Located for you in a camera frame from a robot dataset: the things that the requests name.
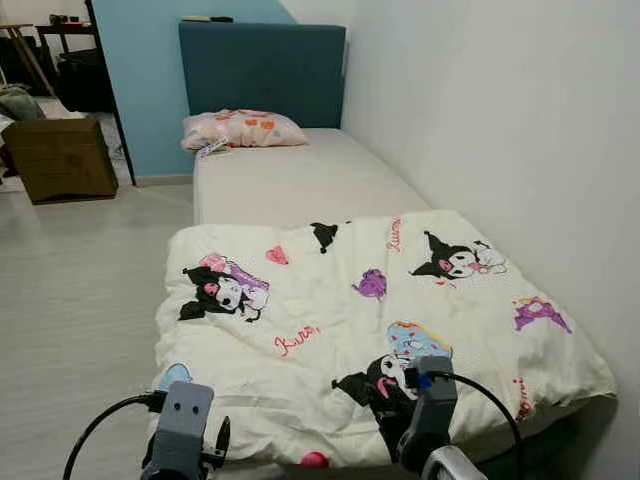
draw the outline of blue wall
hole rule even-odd
[[[182,119],[189,114],[178,38],[181,17],[295,23],[278,0],[94,0],[94,10],[138,177],[193,170],[192,155],[180,149]]]

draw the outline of floor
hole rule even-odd
[[[167,241],[192,223],[190,185],[34,207],[0,195],[0,478],[61,478],[87,423],[155,374]],[[73,478],[139,478],[147,413],[92,436]]]

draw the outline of black pole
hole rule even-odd
[[[113,94],[113,83],[111,82],[111,76],[109,75],[109,69],[107,68],[107,60],[104,56],[104,50],[102,49],[102,42],[100,41],[100,30],[98,29],[98,22],[96,21],[96,15],[93,11],[93,0],[85,0],[85,4],[87,5],[87,10],[89,11],[89,20],[91,20],[91,25],[93,25],[94,29],[94,38],[96,41],[96,48],[98,50],[98,55],[102,60],[105,68],[107,69],[107,76],[109,77],[109,92],[111,94],[111,103],[113,104],[113,115],[116,119],[116,125],[118,126],[118,133],[120,134],[120,141],[122,142],[122,151],[124,153],[124,158],[127,161],[127,168],[129,169],[129,176],[131,177],[131,184],[135,187],[138,186],[138,182],[136,182],[136,175],[133,171],[133,163],[131,163],[131,157],[129,156],[129,147],[127,146],[127,138],[124,136],[124,129],[122,128],[122,122],[120,121],[120,113],[118,112],[118,105],[116,105],[116,97]]]

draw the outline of white sheet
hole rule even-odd
[[[229,415],[230,459],[297,464],[321,452],[334,467],[388,463],[370,408],[344,379],[361,382],[367,372],[381,395],[407,408],[412,394],[396,367],[417,355],[453,352],[454,370],[520,420],[614,391],[575,321],[457,214],[354,219],[322,242],[326,254],[313,230],[201,226],[172,240],[158,363],[163,372],[180,364],[216,390],[206,440]],[[185,268],[204,280],[190,280]],[[208,296],[196,295],[194,283]],[[227,309],[223,298],[232,299]],[[454,441],[504,425],[479,393],[460,387],[459,395]]]
[[[196,224],[294,228],[426,210],[382,160],[346,133],[306,129],[309,145],[237,148],[198,160]]]

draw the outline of teal headboard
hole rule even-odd
[[[247,108],[340,128],[344,27],[182,22],[180,44],[192,115]]]

